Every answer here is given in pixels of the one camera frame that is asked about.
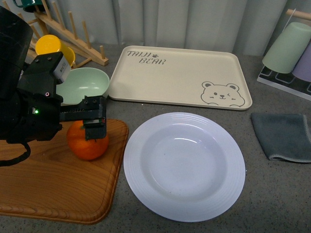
gray countertop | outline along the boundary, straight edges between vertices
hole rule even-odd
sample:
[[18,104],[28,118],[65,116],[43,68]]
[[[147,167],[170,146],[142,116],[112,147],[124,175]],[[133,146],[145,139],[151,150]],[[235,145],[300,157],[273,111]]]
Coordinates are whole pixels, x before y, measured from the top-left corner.
[[[122,48],[106,45],[105,53],[110,64],[103,67],[90,62],[86,67],[99,68],[111,77]],[[226,129],[242,151],[247,172],[240,197],[225,213],[198,223],[177,222],[161,217],[136,198],[122,167],[112,208],[101,222],[81,225],[1,216],[0,232],[311,232],[311,165],[268,160],[250,120],[253,112],[300,113],[305,114],[308,122],[311,122],[311,102],[257,82],[262,57],[237,57],[253,100],[252,106],[245,111],[115,100],[107,102],[107,117],[124,121],[129,127],[129,137],[143,122],[169,112],[198,114]]]

bear face drawing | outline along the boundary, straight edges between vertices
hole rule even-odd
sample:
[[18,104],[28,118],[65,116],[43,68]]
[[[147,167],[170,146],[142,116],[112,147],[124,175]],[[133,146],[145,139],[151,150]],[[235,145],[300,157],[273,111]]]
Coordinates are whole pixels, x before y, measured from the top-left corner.
[[207,104],[225,107],[241,107],[245,104],[244,98],[239,94],[239,87],[233,83],[214,85],[211,82],[204,82],[202,86],[204,91],[201,99]]

light green cup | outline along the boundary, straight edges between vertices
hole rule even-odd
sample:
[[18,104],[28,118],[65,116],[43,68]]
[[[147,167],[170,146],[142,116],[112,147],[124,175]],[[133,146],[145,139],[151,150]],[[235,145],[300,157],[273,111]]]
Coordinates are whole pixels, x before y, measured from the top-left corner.
[[290,23],[273,43],[262,63],[275,72],[288,74],[294,69],[310,39],[310,26]]
[[96,68],[77,68],[69,72],[68,77],[56,86],[56,93],[63,97],[63,104],[80,103],[85,96],[104,96],[107,98],[108,75]]

purple cup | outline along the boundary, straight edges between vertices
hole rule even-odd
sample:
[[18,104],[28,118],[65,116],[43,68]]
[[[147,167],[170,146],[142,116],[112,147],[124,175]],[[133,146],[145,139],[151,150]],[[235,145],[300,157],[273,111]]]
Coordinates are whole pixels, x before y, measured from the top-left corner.
[[311,43],[301,55],[292,73],[301,80],[311,82]]

gray cloth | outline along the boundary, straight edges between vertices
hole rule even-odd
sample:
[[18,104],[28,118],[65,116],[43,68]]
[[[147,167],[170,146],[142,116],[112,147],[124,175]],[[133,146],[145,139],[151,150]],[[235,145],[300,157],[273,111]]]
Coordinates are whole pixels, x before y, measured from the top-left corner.
[[311,163],[311,135],[305,115],[252,113],[251,120],[268,159]]

